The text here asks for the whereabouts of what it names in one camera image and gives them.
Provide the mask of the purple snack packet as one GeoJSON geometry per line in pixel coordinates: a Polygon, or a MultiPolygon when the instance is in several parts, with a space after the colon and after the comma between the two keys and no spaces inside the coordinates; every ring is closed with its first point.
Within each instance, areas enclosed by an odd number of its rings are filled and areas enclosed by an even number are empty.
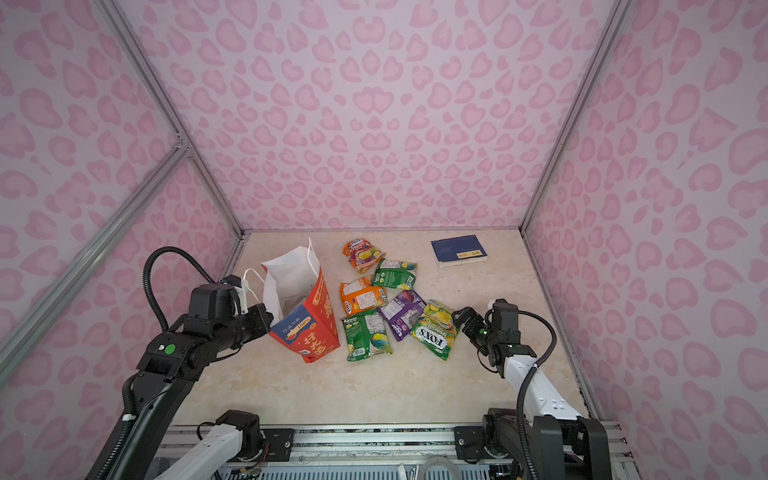
{"type": "Polygon", "coordinates": [[[422,316],[426,302],[413,290],[403,290],[377,312],[390,327],[395,339],[402,341],[422,316]]]}

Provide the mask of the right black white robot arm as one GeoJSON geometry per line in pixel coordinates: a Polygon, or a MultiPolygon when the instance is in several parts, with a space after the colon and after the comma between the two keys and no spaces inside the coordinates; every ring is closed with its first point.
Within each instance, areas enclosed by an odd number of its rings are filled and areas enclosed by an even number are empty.
{"type": "Polygon", "coordinates": [[[488,361],[486,370],[516,391],[513,408],[491,408],[479,427],[454,429],[457,458],[471,464],[509,459],[508,478],[610,479],[605,427],[571,406],[543,371],[557,346],[553,325],[504,299],[485,315],[465,307],[451,317],[478,359],[488,361]]]}

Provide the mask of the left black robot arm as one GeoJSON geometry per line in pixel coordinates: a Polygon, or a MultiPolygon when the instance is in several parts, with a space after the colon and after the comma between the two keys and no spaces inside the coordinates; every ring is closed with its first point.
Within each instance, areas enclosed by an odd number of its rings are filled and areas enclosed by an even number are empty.
{"type": "Polygon", "coordinates": [[[269,333],[272,314],[261,304],[249,309],[243,292],[243,280],[235,275],[195,288],[176,328],[150,341],[137,372],[121,388],[122,416],[88,479],[144,478],[203,371],[269,333]]]}

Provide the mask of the small green snack packet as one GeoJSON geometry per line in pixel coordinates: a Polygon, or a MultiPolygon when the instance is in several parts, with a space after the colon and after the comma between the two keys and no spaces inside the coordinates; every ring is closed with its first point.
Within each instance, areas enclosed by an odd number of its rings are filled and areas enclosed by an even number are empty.
{"type": "Polygon", "coordinates": [[[417,264],[382,259],[376,268],[372,285],[396,290],[412,290],[416,283],[417,264]]]}

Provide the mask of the red white paper bag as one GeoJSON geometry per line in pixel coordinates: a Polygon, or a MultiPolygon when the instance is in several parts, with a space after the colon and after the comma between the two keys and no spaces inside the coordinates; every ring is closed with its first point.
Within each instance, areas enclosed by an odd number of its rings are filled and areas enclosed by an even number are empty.
{"type": "Polygon", "coordinates": [[[238,265],[241,299],[272,315],[269,335],[280,345],[314,363],[340,347],[331,293],[313,240],[288,244],[277,256],[238,265]]]}

